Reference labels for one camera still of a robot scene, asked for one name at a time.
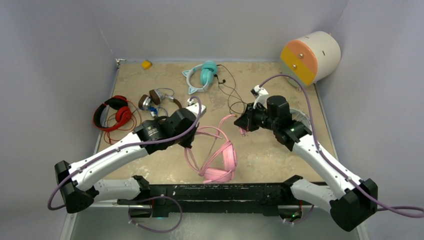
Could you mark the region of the brown silver headphones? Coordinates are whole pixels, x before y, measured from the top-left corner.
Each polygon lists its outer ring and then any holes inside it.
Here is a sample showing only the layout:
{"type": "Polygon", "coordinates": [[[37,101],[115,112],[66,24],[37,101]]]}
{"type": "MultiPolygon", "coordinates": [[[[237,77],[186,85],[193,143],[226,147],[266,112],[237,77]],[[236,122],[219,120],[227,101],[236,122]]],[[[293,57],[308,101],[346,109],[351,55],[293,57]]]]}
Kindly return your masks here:
{"type": "Polygon", "coordinates": [[[153,106],[160,106],[161,103],[168,99],[174,103],[179,109],[182,109],[181,103],[174,97],[173,94],[166,94],[161,91],[161,88],[151,89],[148,94],[143,94],[138,101],[138,108],[141,110],[149,110],[153,106]]]}

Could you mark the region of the pink headphones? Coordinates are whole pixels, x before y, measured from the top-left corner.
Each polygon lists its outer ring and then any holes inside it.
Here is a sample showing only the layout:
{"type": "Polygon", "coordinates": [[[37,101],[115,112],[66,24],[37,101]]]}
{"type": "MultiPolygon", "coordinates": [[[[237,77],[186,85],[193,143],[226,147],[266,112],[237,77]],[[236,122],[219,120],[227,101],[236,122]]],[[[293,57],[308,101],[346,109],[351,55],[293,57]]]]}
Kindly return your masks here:
{"type": "Polygon", "coordinates": [[[198,128],[196,135],[210,136],[214,138],[214,141],[218,139],[224,140],[224,143],[215,152],[211,152],[213,148],[210,148],[208,158],[202,166],[198,166],[190,148],[186,147],[184,149],[186,163],[198,176],[203,178],[204,184],[224,184],[234,178],[238,164],[237,151],[228,135],[222,130],[222,125],[226,120],[236,117],[236,114],[229,114],[220,120],[217,127],[202,126],[198,128]],[[222,156],[223,168],[211,167],[213,161],[219,156],[222,156]]]}

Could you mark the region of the white grey headphones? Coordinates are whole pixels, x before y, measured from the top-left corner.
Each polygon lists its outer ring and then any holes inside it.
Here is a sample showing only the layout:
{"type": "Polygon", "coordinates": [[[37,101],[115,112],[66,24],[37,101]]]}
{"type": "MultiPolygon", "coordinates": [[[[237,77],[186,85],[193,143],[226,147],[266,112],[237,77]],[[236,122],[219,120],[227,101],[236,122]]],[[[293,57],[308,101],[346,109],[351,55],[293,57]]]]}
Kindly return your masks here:
{"type": "Polygon", "coordinates": [[[304,124],[309,130],[312,129],[310,117],[301,110],[290,108],[289,112],[292,116],[292,119],[304,124]]]}

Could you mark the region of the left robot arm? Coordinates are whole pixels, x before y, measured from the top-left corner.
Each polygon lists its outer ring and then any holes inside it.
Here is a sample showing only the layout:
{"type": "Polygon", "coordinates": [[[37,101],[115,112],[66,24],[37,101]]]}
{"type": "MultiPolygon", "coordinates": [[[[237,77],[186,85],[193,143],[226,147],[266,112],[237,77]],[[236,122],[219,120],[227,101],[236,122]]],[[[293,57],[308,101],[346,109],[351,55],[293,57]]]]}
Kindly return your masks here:
{"type": "Polygon", "coordinates": [[[148,184],[141,177],[124,180],[105,180],[104,177],[137,159],[163,151],[173,145],[191,148],[200,118],[206,106],[195,103],[176,110],[171,116],[145,120],[117,143],[86,159],[55,164],[57,187],[47,207],[54,210],[52,201],[60,193],[63,208],[73,214],[85,210],[95,202],[125,199],[138,205],[149,199],[148,184]]]}

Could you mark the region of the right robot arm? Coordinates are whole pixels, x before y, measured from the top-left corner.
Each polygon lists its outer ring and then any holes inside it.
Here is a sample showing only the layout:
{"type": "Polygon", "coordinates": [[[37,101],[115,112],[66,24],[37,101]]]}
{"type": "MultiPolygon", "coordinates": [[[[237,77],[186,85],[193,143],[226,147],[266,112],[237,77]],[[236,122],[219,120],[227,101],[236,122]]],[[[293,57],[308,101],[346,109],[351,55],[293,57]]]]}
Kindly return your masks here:
{"type": "Polygon", "coordinates": [[[296,180],[281,189],[280,196],[288,204],[306,201],[328,212],[344,231],[350,232],[377,211],[369,197],[378,197],[378,186],[372,179],[363,180],[344,167],[321,146],[311,127],[293,119],[289,103],[274,95],[266,105],[249,103],[234,125],[246,132],[260,128],[272,131],[275,139],[306,161],[324,180],[319,186],[305,179],[296,180]]]}

